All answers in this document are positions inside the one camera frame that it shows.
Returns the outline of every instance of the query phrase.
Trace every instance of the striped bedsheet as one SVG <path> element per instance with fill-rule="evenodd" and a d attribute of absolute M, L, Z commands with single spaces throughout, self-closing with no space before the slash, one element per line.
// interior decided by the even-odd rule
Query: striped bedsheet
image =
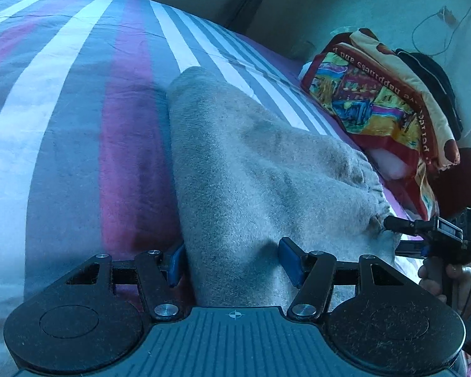
<path fill-rule="evenodd" d="M 355 147 L 265 52 L 150 0 L 0 0 L 0 376 L 15 370 L 3 321 L 25 298 L 98 252 L 181 237 L 165 90 L 183 70 Z M 416 279 L 418 261 L 396 265 Z"/>

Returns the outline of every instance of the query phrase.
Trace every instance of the pink stripe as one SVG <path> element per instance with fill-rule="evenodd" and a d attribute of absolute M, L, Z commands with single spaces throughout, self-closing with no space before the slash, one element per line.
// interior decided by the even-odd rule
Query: pink stripe
<path fill-rule="evenodd" d="M 114 259 L 164 250 L 180 236 L 140 2 L 124 7 L 102 111 L 101 231 Z"/>
<path fill-rule="evenodd" d="M 0 63 L 4 61 L 18 44 L 33 32 L 45 15 L 56 14 L 76 0 L 45 0 L 37 10 L 23 15 L 19 24 L 3 31 L 0 35 Z"/>

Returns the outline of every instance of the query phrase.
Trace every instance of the silver bolt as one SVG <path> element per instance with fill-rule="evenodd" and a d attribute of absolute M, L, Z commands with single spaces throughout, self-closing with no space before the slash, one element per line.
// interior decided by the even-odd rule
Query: silver bolt
<path fill-rule="evenodd" d="M 316 314 L 316 308 L 307 303 L 296 304 L 291 311 L 300 318 L 309 318 Z"/>
<path fill-rule="evenodd" d="M 154 312 L 158 316 L 171 317 L 177 314 L 179 311 L 178 307 L 172 303 L 164 303 L 155 307 Z"/>

